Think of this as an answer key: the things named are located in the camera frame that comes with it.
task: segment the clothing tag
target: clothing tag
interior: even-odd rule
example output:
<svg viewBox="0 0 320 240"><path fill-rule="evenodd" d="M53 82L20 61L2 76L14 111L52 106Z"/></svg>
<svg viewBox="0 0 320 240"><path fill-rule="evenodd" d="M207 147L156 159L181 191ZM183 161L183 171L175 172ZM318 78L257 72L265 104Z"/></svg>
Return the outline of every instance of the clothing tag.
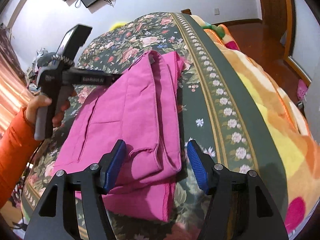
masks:
<svg viewBox="0 0 320 240"><path fill-rule="evenodd" d="M151 54L149 54L149 61L150 61L150 64L153 64L155 62L155 60Z"/></svg>

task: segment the pink folded garment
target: pink folded garment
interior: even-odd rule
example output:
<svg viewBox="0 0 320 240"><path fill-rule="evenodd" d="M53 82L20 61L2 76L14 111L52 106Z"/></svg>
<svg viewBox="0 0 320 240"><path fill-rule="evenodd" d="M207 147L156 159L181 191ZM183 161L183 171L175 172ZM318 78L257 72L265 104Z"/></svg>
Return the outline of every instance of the pink folded garment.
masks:
<svg viewBox="0 0 320 240"><path fill-rule="evenodd" d="M82 171L122 139L127 158L116 187L103 196L105 207L168 221L175 175L181 169L176 92L182 65L176 52L148 51L110 88L96 88L81 107L54 172Z"/></svg>

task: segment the silver screw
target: silver screw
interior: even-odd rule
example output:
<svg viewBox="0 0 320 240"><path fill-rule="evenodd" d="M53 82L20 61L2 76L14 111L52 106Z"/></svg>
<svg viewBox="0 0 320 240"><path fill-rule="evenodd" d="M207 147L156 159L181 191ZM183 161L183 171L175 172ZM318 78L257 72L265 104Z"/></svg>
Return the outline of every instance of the silver screw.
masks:
<svg viewBox="0 0 320 240"><path fill-rule="evenodd" d="M253 170L250 170L250 171L249 171L249 175L250 175L251 177L256 177L256 176L257 176L257 173L256 173L255 171L253 171Z"/></svg>
<svg viewBox="0 0 320 240"><path fill-rule="evenodd" d="M97 163L90 165L90 170L92 170L92 171L96 170L97 168L99 168L99 165Z"/></svg>
<svg viewBox="0 0 320 240"><path fill-rule="evenodd" d="M63 171L63 170L59 170L59 171L56 172L56 175L57 175L58 177L61 177L63 174L64 174L64 171Z"/></svg>
<svg viewBox="0 0 320 240"><path fill-rule="evenodd" d="M220 163L217 163L214 165L214 168L217 170L217 171L221 171L223 169L223 165L220 164Z"/></svg>

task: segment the device screen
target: device screen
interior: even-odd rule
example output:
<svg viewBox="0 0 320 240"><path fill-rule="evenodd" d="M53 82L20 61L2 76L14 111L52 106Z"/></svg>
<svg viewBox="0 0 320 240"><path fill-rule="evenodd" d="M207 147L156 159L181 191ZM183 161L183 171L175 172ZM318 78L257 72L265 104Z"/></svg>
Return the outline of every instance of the device screen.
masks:
<svg viewBox="0 0 320 240"><path fill-rule="evenodd" d="M65 48L66 45L68 44L68 41L70 40L70 37L72 36L74 30L75 30L75 29L73 28L73 29L71 29L70 31L68 31L68 32L66 33L66 35L64 35L63 40L62 40L62 42L60 43L60 46L59 46L59 48L58 48L58 50L57 50L57 54L58 54L58 55L62 55L62 54L63 54L64 48Z"/></svg>

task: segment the person's arm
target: person's arm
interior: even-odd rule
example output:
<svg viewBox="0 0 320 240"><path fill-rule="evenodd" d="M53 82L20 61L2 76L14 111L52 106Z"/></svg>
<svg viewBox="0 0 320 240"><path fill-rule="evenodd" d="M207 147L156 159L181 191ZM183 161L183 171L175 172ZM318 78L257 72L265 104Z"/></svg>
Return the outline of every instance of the person's arm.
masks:
<svg viewBox="0 0 320 240"><path fill-rule="evenodd" d="M28 107L15 116L0 141L0 208L10 197L29 158L40 145L41 141L34 139L37 109L50 104L51 99L44 95L33 98ZM66 101L53 117L53 127L61 125L64 111L69 107L70 103Z"/></svg>

